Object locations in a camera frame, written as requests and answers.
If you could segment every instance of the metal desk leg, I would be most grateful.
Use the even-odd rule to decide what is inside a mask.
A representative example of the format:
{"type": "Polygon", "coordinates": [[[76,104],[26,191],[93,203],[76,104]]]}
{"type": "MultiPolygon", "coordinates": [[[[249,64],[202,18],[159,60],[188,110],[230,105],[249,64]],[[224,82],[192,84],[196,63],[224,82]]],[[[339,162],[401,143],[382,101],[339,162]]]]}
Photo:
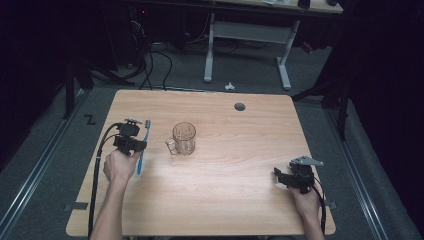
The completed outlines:
{"type": "Polygon", "coordinates": [[[203,78],[205,82],[212,81],[214,28],[215,28],[215,14],[211,13],[211,22],[209,26],[209,48],[208,48],[208,54],[206,56],[205,77],[203,78]]]}
{"type": "Polygon", "coordinates": [[[280,70],[280,77],[281,77],[281,81],[283,82],[283,88],[285,90],[291,89],[289,76],[287,75],[287,70],[286,70],[286,60],[287,60],[287,57],[289,56],[294,38],[296,37],[297,28],[299,27],[299,24],[300,24],[299,20],[294,22],[293,27],[290,31],[287,43],[286,43],[284,54],[282,57],[277,57],[278,70],[280,70]]]}

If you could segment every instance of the person's left hand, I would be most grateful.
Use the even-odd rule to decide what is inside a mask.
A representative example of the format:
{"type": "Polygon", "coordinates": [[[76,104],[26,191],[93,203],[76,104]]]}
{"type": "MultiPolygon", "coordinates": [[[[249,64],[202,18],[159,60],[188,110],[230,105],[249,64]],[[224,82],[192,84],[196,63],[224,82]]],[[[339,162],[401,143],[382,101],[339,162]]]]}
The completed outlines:
{"type": "Polygon", "coordinates": [[[109,182],[122,180],[128,182],[134,175],[135,167],[141,152],[134,152],[132,156],[127,156],[119,150],[114,150],[106,156],[103,172],[109,182]]]}

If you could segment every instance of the silver metal bracket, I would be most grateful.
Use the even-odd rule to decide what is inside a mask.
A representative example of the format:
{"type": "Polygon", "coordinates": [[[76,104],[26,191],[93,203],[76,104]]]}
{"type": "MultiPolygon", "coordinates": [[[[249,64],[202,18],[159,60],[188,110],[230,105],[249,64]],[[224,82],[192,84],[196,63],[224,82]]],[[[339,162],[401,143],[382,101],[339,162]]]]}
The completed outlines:
{"type": "Polygon", "coordinates": [[[306,157],[306,156],[295,158],[295,159],[291,160],[291,162],[296,163],[296,164],[300,164],[300,165],[314,165],[314,166],[319,166],[319,167],[324,166],[323,162],[317,161],[313,158],[306,157]]]}

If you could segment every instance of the person's right arm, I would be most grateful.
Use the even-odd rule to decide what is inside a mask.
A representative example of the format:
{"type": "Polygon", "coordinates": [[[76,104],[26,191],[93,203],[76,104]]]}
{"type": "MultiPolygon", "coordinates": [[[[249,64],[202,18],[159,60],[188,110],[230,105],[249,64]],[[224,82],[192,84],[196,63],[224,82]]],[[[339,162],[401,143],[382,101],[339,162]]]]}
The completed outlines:
{"type": "Polygon", "coordinates": [[[301,194],[297,188],[290,188],[296,202],[296,208],[303,220],[303,229],[308,240],[323,240],[318,219],[319,199],[314,191],[301,194]]]}

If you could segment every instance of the table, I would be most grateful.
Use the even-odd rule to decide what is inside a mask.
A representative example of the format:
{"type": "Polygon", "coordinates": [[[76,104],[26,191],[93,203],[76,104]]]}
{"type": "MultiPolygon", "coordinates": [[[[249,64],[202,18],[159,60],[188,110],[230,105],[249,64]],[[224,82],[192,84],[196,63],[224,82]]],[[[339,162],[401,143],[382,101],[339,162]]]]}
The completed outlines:
{"type": "MultiPolygon", "coordinates": [[[[288,172],[291,159],[310,156],[289,96],[120,90],[101,136],[128,117],[150,119],[151,129],[142,173],[126,191],[124,235],[303,234],[291,193],[273,175],[274,167],[288,172]],[[245,110],[236,110],[237,103],[245,110]],[[196,127],[196,149],[186,157],[171,155],[165,140],[184,121],[196,127]]],[[[144,133],[141,127],[140,139],[144,133]]],[[[103,152],[113,149],[110,141],[103,152]]],[[[90,202],[94,161],[95,153],[77,202],[90,202]]],[[[96,216],[107,185],[100,173],[96,216]]],[[[72,211],[69,235],[87,235],[88,209],[72,211]]],[[[326,233],[334,232],[327,208],[326,233]]]]}
{"type": "MultiPolygon", "coordinates": [[[[253,5],[262,8],[282,8],[321,13],[341,14],[343,12],[343,9],[339,4],[335,6],[330,6],[327,4],[326,0],[311,0],[310,8],[308,10],[303,10],[302,8],[299,8],[297,6],[298,1],[294,0],[291,0],[287,4],[277,2],[273,5],[266,4],[262,0],[216,0],[216,2],[253,5]]],[[[299,24],[300,21],[296,20],[294,21],[292,27],[283,28],[256,24],[234,23],[228,21],[215,21],[215,14],[212,13],[209,26],[209,46],[208,53],[206,55],[205,75],[203,78],[204,81],[212,81],[213,42],[215,37],[262,41],[284,44],[284,47],[282,48],[282,56],[278,57],[276,60],[283,88],[285,90],[290,90],[291,84],[285,64],[294,38],[296,37],[299,24]]]]}

